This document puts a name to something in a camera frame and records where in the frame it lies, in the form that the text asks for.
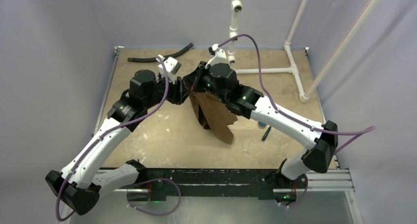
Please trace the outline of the brown cloth napkin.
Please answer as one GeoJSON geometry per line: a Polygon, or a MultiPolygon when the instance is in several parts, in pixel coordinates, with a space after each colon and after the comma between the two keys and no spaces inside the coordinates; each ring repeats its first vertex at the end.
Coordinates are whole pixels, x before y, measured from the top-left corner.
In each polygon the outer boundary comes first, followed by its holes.
{"type": "Polygon", "coordinates": [[[237,122],[237,116],[208,92],[191,91],[189,99],[193,112],[203,129],[210,130],[220,141],[232,144],[234,134],[229,126],[237,122]]]}

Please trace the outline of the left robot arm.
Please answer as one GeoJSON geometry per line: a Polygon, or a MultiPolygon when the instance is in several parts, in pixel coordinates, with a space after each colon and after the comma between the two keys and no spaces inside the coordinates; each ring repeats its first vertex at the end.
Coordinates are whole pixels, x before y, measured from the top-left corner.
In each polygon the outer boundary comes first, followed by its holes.
{"type": "Polygon", "coordinates": [[[52,170],[46,182],[56,196],[55,212],[60,215],[64,203],[72,213],[84,215],[99,199],[116,189],[132,186],[161,188],[166,181],[157,168],[147,168],[139,161],[129,160],[121,167],[99,173],[105,160],[141,122],[154,114],[165,102],[182,104],[189,90],[181,77],[169,72],[159,74],[150,70],[137,71],[129,87],[112,105],[107,117],[83,150],[61,170],[52,170]]]}

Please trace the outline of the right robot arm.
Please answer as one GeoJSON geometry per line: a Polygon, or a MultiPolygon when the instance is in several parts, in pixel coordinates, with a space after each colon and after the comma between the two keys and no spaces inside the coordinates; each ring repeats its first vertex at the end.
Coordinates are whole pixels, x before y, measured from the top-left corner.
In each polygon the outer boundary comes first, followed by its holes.
{"type": "Polygon", "coordinates": [[[328,171],[338,146],[338,128],[334,122],[311,121],[281,107],[262,92],[240,84],[236,72],[226,63],[208,68],[199,66],[183,77],[183,81],[187,90],[209,93],[231,113],[265,123],[304,147],[298,155],[281,163],[276,175],[280,187],[290,187],[309,171],[328,171]]]}

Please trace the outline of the blue spoon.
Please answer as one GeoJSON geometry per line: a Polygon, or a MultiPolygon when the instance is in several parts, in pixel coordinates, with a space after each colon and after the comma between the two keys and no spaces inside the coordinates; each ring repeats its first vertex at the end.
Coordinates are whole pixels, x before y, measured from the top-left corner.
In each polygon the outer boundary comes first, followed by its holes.
{"type": "Polygon", "coordinates": [[[258,121],[259,128],[265,128],[267,125],[261,121],[258,121]]]}

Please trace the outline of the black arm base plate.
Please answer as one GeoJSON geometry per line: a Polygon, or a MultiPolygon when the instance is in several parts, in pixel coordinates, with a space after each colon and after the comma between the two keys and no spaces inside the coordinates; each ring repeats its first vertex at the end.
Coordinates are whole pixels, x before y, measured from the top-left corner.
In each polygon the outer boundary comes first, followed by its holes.
{"type": "Polygon", "coordinates": [[[146,168],[129,189],[149,189],[152,201],[169,196],[295,199],[294,188],[307,186],[306,175],[292,181],[275,169],[146,168]]]}

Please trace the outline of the aluminium frame rail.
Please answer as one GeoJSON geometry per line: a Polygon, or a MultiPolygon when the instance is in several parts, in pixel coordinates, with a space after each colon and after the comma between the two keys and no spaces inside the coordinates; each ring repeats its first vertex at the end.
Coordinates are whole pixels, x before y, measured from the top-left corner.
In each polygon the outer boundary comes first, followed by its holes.
{"type": "MultiPolygon", "coordinates": [[[[337,130],[336,133],[337,137],[340,135],[340,132],[337,130]]],[[[326,173],[317,173],[314,171],[309,171],[303,175],[307,177],[307,186],[302,189],[294,188],[290,195],[295,196],[295,199],[291,200],[283,200],[283,199],[274,199],[279,205],[283,205],[285,207],[293,207],[294,205],[298,204],[306,194],[307,191],[318,191],[318,192],[327,192],[327,191],[341,191],[341,192],[351,192],[354,187],[351,181],[349,172],[346,170],[330,170],[326,173]]],[[[147,193],[148,197],[150,198],[150,191],[149,189],[130,189],[132,193],[135,191],[143,191],[147,193]]]]}

